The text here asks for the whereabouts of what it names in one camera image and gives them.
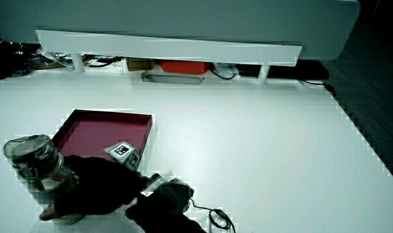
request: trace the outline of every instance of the black glove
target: black glove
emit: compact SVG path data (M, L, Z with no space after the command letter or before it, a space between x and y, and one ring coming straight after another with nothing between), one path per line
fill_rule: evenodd
M78 185L40 215L43 221L68 214L109 214L129 204L146 187L149 178L103 158L64 157L79 176Z
M137 199L136 205L126 210L126 216L134 220L146 233L206 233L198 223L185 215L164 214L141 196Z

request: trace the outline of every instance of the cardboard box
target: cardboard box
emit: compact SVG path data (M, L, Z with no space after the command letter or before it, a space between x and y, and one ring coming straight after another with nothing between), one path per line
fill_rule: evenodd
M129 71L148 71L152 69L152 61L146 58L127 58L127 68Z

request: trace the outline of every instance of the red container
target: red container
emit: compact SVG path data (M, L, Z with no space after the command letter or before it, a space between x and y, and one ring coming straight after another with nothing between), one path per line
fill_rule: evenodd
M125 141L143 154L152 127L152 116L75 109L52 138L63 156L113 159L104 151Z
M212 65L203 61L173 61L159 60L157 62L165 72L178 72L185 74L205 74Z

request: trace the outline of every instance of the orange box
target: orange box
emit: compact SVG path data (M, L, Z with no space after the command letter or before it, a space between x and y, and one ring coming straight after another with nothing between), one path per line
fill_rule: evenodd
M157 63L165 72L178 72L185 74L205 74L212 65L209 62L203 61L159 60Z

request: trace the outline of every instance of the clear bottle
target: clear bottle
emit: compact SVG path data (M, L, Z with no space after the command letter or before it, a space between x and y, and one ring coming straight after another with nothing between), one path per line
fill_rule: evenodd
M47 135L10 140L5 144L3 152L19 180L42 207L52 204L78 184L74 173L64 164L63 156ZM54 221L71 224L83 216L75 214Z

